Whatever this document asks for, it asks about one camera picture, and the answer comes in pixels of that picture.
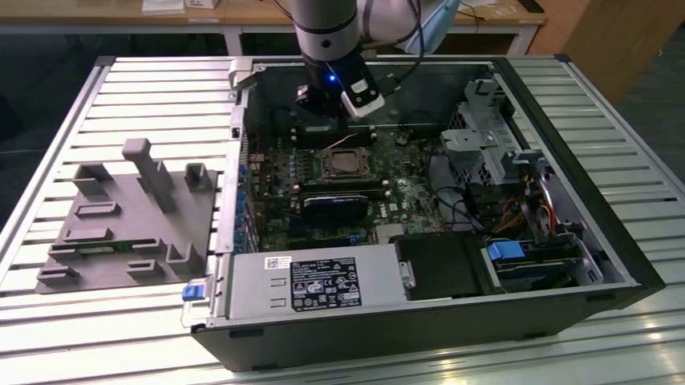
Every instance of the aluminum slatted table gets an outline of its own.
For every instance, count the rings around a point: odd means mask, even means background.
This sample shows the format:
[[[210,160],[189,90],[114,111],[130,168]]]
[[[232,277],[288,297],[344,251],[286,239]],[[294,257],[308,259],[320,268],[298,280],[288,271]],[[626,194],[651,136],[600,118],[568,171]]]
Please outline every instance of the aluminum slatted table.
[[[90,74],[0,237],[0,383],[577,384],[683,380],[683,183],[575,65],[555,57],[512,59],[512,63],[670,285],[628,309],[599,314],[560,335],[525,342],[234,374],[181,324],[185,285],[34,294],[35,276],[77,195],[70,180],[79,164],[99,161],[111,173],[136,172],[123,161],[121,145],[127,138],[146,136],[154,143],[153,157],[165,160],[169,170],[204,162],[224,171],[236,106],[228,81],[230,61],[118,59]],[[536,147],[523,120],[520,126]]]

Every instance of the warning label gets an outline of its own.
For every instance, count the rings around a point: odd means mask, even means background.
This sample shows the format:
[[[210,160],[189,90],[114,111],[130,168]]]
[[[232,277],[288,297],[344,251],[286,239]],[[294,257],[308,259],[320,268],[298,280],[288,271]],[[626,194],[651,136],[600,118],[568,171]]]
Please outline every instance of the warning label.
[[[296,311],[362,306],[354,258],[324,259],[290,264]]]

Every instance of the blue tab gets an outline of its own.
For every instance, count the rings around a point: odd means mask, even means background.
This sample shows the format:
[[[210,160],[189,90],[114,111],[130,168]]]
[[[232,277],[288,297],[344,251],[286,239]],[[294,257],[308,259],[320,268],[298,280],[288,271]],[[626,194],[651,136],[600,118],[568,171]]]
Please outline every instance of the blue tab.
[[[184,298],[184,301],[200,301],[205,299],[205,285],[186,286],[181,298]]]
[[[493,261],[499,259],[524,258],[527,256],[521,243],[517,241],[495,242],[488,247],[488,250]]]
[[[350,235],[350,245],[357,246],[364,239],[365,236],[362,234]]]

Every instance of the wooden table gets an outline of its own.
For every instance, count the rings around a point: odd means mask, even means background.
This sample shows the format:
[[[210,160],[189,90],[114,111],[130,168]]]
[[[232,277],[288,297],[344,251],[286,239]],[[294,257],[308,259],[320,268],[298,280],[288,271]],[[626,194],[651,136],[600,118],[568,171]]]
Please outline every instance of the wooden table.
[[[289,1],[282,0],[289,8]],[[509,55],[525,55],[537,28],[548,22],[545,14],[532,14],[517,0],[501,0],[495,6],[475,8],[476,15],[485,20],[477,21],[467,8],[467,14],[459,14],[451,34],[509,34],[515,35]],[[230,0],[225,15],[226,45],[232,55],[242,55],[241,35],[250,33],[294,33],[293,22],[278,11],[269,0]]]
[[[144,0],[0,0],[0,34],[220,33],[230,54],[244,55],[242,34],[294,33],[293,22],[269,0],[222,0],[214,10],[188,8],[185,14],[166,16],[144,16],[142,4]],[[513,35],[509,53],[524,55],[548,21],[545,14],[529,13],[517,0],[477,7],[476,14],[485,20],[459,14],[451,34]]]
[[[0,0],[0,34],[222,34],[229,3],[145,16],[144,0]]]

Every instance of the cpu socket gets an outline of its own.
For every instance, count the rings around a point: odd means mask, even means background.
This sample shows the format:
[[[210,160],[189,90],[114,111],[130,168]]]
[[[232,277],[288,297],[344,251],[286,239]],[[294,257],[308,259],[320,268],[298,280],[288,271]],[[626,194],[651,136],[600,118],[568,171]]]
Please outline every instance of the cpu socket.
[[[321,176],[329,182],[373,180],[376,174],[369,166],[365,148],[338,148],[321,153]]]

